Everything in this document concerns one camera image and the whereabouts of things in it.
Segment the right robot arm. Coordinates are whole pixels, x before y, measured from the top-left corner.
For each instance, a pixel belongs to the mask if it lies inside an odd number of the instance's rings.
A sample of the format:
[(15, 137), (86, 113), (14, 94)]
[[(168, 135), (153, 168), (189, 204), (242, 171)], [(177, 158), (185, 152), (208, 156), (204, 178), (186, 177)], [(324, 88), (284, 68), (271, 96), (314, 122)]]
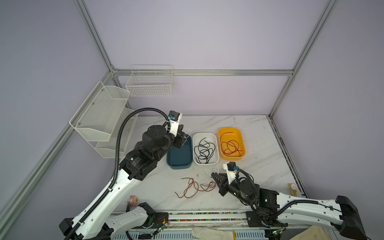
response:
[(367, 240), (358, 208), (345, 196), (334, 200), (312, 200), (260, 188), (253, 177), (235, 167), (226, 173), (212, 173), (219, 194), (231, 194), (249, 206), (249, 227), (277, 228), (309, 225), (338, 231), (345, 238)]

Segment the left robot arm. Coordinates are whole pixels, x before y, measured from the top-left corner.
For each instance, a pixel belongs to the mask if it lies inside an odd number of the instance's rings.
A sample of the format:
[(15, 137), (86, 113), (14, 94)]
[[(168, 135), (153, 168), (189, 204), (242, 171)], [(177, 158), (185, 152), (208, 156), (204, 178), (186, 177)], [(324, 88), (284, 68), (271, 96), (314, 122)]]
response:
[[(141, 112), (156, 112), (165, 118), (162, 125), (150, 126), (134, 149), (122, 159), (120, 156), (123, 131), (128, 121)], [(150, 227), (156, 212), (147, 203), (119, 216), (112, 212), (126, 195), (154, 170), (158, 162), (173, 147), (184, 142), (182, 113), (170, 111), (166, 115), (156, 108), (142, 108), (130, 113), (122, 122), (116, 140), (115, 167), (110, 182), (98, 196), (74, 218), (64, 219), (59, 227), (67, 240), (111, 240), (136, 227)]]

